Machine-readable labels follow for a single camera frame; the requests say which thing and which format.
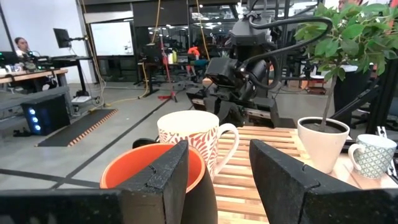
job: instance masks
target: table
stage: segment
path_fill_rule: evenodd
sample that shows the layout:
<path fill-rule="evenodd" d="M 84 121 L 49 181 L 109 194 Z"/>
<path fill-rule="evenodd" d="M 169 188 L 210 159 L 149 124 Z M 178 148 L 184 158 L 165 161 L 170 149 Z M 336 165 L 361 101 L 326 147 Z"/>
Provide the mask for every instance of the table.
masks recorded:
<path fill-rule="evenodd" d="M 217 196 L 219 224 L 268 223 L 257 192 L 249 160 L 249 142 L 259 139 L 282 152 L 313 166 L 296 129 L 245 126 L 238 128 L 238 150 L 227 165 L 214 178 Z M 232 133 L 226 133 L 218 141 L 220 155 L 226 155 L 234 141 Z M 371 180 L 353 172 L 353 165 L 346 154 L 340 155 L 331 176 L 361 189 L 398 188 L 385 174 L 380 180 Z"/>
<path fill-rule="evenodd" d="M 72 105 L 72 99 L 70 98 L 70 94 L 69 94 L 69 87 L 68 87 L 67 79 L 65 77 L 65 74 L 67 72 L 68 72 L 68 70 L 64 69 L 64 68 L 54 70 L 54 71 L 34 72 L 34 73 L 29 73 L 27 71 L 11 72 L 10 74 L 14 75 L 15 81 L 29 80 L 29 79 L 34 79 L 34 78 L 46 77 L 49 75 L 55 75 L 55 76 L 57 76 L 58 87 L 51 89 L 51 90 L 39 91 L 37 93 L 31 93 L 28 95 L 24 95 L 22 97 L 13 98 L 13 99 L 10 99 L 7 101 L 2 101 L 2 102 L 0 102 L 0 111 L 7 110 L 7 109 L 13 108 L 15 106 L 19 106 L 22 103 L 26 103 L 26 102 L 29 102 L 30 100 L 35 100 L 35 99 L 41 98 L 43 96 L 64 95 L 69 114 L 72 115 L 74 113 L 74 110 L 73 110 L 73 105 Z M 0 76 L 0 84 L 6 84 L 6 83 L 12 82 L 12 78 L 5 78 L 4 76 L 5 75 Z"/>

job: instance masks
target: white plant pot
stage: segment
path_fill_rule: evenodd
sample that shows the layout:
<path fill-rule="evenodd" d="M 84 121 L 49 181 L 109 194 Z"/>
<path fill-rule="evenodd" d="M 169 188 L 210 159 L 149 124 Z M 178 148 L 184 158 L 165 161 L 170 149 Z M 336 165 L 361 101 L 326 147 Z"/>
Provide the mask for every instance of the white plant pot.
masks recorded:
<path fill-rule="evenodd" d="M 316 169 L 328 174 L 336 163 L 341 149 L 347 140 L 349 127 L 340 121 L 327 119 L 326 125 L 333 126 L 341 130 L 341 133 L 321 133 L 303 126 L 312 121 L 322 120 L 320 117 L 301 118 L 297 122 L 298 136 L 303 143 L 305 150 L 311 157 L 311 161 Z"/>

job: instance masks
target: concrete floor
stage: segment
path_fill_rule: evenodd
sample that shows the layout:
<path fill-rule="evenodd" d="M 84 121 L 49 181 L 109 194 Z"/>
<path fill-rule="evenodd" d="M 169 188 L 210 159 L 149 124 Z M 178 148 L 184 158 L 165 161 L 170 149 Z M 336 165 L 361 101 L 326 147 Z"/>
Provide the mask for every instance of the concrete floor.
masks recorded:
<path fill-rule="evenodd" d="M 73 93 L 77 88 L 71 85 Z M 133 141 L 157 136 L 156 122 L 161 116 L 191 107 L 184 91 L 177 95 L 178 103 L 157 98 L 168 93 L 160 90 L 141 100 L 115 104 L 119 111 L 73 147 L 34 147 L 46 138 L 42 136 L 5 137 L 0 143 L 0 190 L 98 187 L 105 167 L 129 150 Z M 104 91 L 104 98 L 109 103 L 140 94 L 142 90 L 110 88 Z M 302 92 L 282 91 L 276 99 L 280 117 L 295 121 L 321 116 L 326 102 L 325 96 Z"/>

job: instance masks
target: whiteboard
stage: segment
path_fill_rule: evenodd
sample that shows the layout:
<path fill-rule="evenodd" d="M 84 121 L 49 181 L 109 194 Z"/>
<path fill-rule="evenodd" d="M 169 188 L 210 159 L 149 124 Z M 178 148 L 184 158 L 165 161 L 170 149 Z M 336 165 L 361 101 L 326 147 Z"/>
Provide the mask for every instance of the whiteboard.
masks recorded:
<path fill-rule="evenodd" d="M 97 56 L 134 55 L 129 22 L 92 24 Z"/>

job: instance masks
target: computer tower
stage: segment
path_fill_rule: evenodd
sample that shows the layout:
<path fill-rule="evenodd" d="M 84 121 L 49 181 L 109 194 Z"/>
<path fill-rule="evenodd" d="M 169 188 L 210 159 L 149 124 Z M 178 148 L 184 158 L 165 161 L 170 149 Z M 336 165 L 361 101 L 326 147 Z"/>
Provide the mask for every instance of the computer tower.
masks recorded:
<path fill-rule="evenodd" d="M 63 95 L 46 96 L 21 106 L 32 134 L 46 136 L 70 124 Z"/>

